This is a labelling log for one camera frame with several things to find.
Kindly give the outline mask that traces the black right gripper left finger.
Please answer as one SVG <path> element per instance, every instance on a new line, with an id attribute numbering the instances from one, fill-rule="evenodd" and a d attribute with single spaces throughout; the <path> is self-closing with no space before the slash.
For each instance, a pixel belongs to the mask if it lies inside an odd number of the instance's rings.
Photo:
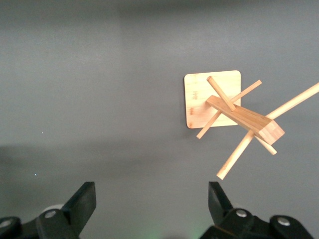
<path id="1" fill-rule="evenodd" d="M 79 239 L 96 209 L 94 182 L 85 182 L 61 209 L 50 209 L 35 220 L 39 239 Z"/>

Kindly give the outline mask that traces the dark grey table mat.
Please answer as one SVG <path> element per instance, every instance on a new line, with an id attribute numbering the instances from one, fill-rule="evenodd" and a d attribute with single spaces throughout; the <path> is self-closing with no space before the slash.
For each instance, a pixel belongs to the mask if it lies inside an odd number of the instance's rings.
<path id="1" fill-rule="evenodd" d="M 186 126 L 184 77 L 238 70 L 266 115 L 319 82 L 319 0 L 0 0 L 0 217 L 86 181 L 81 239 L 198 239 L 240 126 Z"/>

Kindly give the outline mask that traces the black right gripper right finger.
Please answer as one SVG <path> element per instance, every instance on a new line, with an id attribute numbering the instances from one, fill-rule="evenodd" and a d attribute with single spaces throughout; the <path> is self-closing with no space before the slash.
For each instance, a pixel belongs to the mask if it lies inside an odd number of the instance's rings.
<path id="1" fill-rule="evenodd" d="M 213 225 L 199 239 L 258 239 L 252 232 L 254 216 L 234 208 L 218 182 L 209 182 L 208 207 Z"/>

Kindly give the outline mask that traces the wooden mug tree stand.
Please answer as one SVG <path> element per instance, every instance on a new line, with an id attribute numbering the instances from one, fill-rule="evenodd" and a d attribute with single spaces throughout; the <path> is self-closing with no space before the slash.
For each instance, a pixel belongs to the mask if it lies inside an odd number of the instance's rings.
<path id="1" fill-rule="evenodd" d="M 285 146 L 305 147 L 319 140 L 319 81 L 290 86 L 259 76 L 249 81 L 238 70 L 186 74 L 183 78 L 185 122 L 204 139 L 219 127 L 235 134 L 216 176 L 224 180 L 252 143 L 270 157 Z"/>

